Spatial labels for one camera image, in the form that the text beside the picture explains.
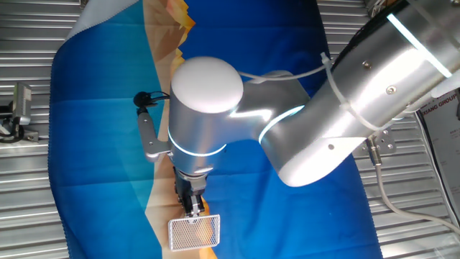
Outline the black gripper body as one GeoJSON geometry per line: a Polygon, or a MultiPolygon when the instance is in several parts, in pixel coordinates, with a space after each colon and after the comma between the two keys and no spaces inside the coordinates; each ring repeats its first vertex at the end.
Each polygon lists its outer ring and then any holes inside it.
{"type": "Polygon", "coordinates": [[[203,206],[202,195],[207,185],[208,174],[189,175],[173,168],[175,173],[175,193],[183,206],[192,206],[192,197],[195,197],[199,206],[203,206]]]}

